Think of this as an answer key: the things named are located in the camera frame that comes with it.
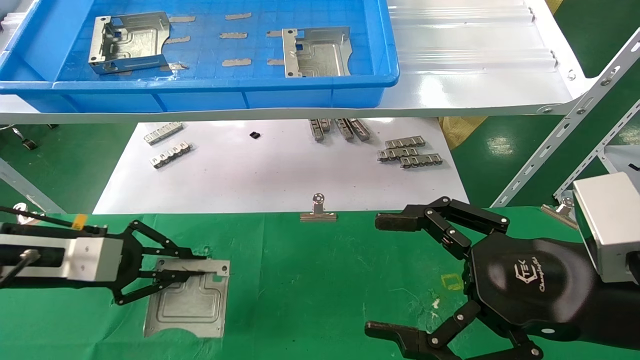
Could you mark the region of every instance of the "robotic hand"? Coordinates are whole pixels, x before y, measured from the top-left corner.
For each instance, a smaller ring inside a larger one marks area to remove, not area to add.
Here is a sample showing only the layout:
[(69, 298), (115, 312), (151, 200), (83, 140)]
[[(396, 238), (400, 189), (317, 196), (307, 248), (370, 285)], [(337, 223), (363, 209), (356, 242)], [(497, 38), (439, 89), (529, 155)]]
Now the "robotic hand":
[[(586, 196), (579, 195), (576, 189), (580, 204)], [(472, 245), (448, 220), (487, 236)], [(506, 217), (448, 197), (407, 205), (401, 213), (380, 213), (375, 224), (387, 231), (425, 230), (465, 262), (468, 301), (433, 333), (366, 323), (366, 335), (395, 341), (407, 359), (460, 360), (447, 345), (476, 318), (511, 340), (513, 348), (473, 360), (541, 359), (543, 351), (529, 335), (640, 350), (640, 287), (632, 281), (604, 282), (581, 243), (511, 238)]]

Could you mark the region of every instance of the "metal clip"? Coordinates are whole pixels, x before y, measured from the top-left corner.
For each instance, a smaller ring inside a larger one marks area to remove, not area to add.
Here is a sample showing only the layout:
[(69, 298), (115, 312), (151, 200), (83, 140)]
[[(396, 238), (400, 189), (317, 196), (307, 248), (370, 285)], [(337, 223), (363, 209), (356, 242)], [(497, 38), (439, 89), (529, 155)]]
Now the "metal clip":
[(335, 213), (324, 212), (323, 194), (315, 194), (312, 200), (314, 201), (313, 212), (300, 214), (301, 222), (335, 222), (338, 220), (338, 216)]

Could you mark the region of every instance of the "green mat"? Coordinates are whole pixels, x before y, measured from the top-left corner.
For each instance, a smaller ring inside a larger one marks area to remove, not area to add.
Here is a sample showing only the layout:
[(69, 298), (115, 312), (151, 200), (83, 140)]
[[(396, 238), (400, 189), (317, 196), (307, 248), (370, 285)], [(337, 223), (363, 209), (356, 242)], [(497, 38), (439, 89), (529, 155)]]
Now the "green mat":
[[(536, 208), (497, 212), (511, 219), (511, 236), (580, 241)], [(0, 359), (401, 359), (394, 343), (364, 335), (366, 320), (433, 330), (465, 301), (461, 262), (426, 233), (375, 230), (373, 212), (340, 213), (338, 222), (324, 224), (301, 224), (294, 213), (111, 215), (89, 223), (119, 233), (134, 218), (180, 246), (231, 260), (225, 337), (167, 330), (144, 338), (147, 300), (112, 305), (105, 289), (9, 289), (0, 291)], [(147, 260), (151, 267), (154, 257)], [(534, 340), (545, 359), (639, 356)], [(474, 322), (451, 347), (464, 358), (502, 350), (509, 341)]]

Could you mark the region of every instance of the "metal bar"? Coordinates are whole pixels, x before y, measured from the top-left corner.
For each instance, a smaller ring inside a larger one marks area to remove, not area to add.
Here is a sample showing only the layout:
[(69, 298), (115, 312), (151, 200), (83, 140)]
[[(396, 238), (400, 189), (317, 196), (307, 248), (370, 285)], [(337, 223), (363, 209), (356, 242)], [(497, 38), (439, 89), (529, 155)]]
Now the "metal bar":
[(609, 144), (609, 142), (620, 132), (620, 130), (625, 127), (627, 122), (629, 122), (629, 120), (631, 120), (638, 111), (640, 111), (640, 99), (636, 101), (633, 106), (631, 106), (631, 109), (629, 109), (615, 125), (613, 125), (611, 132), (607, 133), (602, 138), (598, 145), (596, 145), (596, 147), (584, 158), (584, 160), (582, 160), (582, 163), (580, 163), (580, 165), (575, 168), (571, 175), (569, 175), (569, 177), (564, 180), (562, 185), (560, 185), (560, 187), (554, 192), (554, 197), (556, 198), (556, 200), (558, 200), (558, 202), (561, 203), (562, 201), (562, 192), (565, 191), (569, 187), (569, 185), (571, 185), (573, 180), (575, 180), (578, 175), (580, 175), (580, 173), (582, 173), (584, 168), (586, 168), (587, 165), (591, 163), (591, 160), (595, 159), (598, 154), (600, 154), (600, 151), (604, 150), (604, 147)]
[[(640, 28), (631, 36), (627, 43), (618, 51), (607, 67), (600, 73), (600, 77), (593, 86), (575, 103), (573, 109), (551, 131), (547, 139), (538, 147), (527, 163), (498, 195), (492, 208), (507, 206), (511, 199), (524, 187), (533, 174), (545, 163), (573, 130), (589, 115), (591, 110), (602, 100), (604, 95), (622, 78), (629, 68), (640, 57), (638, 43), (640, 42)], [(554, 107), (542, 109), (543, 113), (554, 113)]]
[(0, 179), (9, 184), (15, 191), (31, 201), (45, 213), (66, 214), (53, 200), (44, 195), (37, 187), (20, 175), (14, 168), (0, 158)]

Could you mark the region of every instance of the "yellow tape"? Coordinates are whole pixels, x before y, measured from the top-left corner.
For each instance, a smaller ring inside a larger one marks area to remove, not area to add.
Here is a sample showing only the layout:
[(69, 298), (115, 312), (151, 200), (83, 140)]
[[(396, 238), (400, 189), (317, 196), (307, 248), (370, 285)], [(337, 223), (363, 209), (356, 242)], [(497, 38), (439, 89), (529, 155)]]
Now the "yellow tape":
[(73, 230), (82, 230), (84, 228), (84, 225), (86, 224), (86, 219), (88, 218), (89, 217), (86, 216), (85, 214), (76, 215), (76, 218), (74, 219), (74, 223), (71, 225), (71, 228)]

